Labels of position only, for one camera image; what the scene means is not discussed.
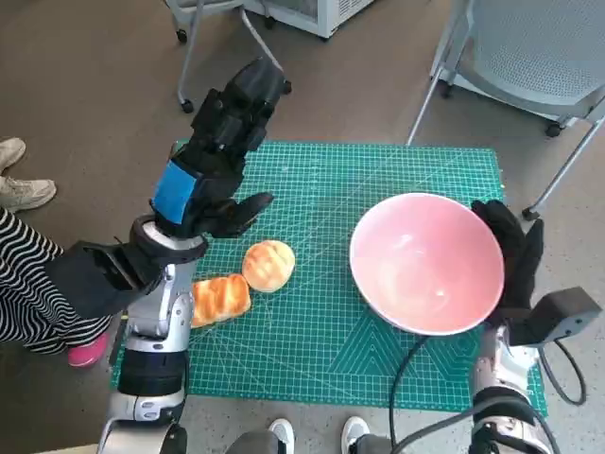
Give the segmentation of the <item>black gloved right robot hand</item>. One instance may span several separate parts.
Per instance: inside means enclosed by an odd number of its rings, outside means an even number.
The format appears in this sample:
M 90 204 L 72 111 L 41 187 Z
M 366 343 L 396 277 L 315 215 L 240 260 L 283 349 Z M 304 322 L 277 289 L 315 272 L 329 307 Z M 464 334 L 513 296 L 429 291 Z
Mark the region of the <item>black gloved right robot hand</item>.
M 544 222 L 535 220 L 525 233 L 518 218 L 501 201 L 473 201 L 471 208 L 491 229 L 504 258 L 505 282 L 497 307 L 529 309 L 544 253 Z

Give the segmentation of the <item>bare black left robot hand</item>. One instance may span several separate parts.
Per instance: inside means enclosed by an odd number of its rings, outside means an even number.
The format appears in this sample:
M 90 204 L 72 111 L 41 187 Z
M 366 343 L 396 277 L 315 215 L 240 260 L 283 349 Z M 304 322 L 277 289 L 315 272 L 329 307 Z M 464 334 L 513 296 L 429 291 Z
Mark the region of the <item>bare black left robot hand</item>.
M 281 69 L 266 57 L 242 68 L 221 91 L 208 92 L 190 139 L 171 151 L 151 199 L 166 234 L 236 237 L 273 201 L 261 192 L 237 201 L 246 155 L 261 145 L 281 96 L 291 92 Z

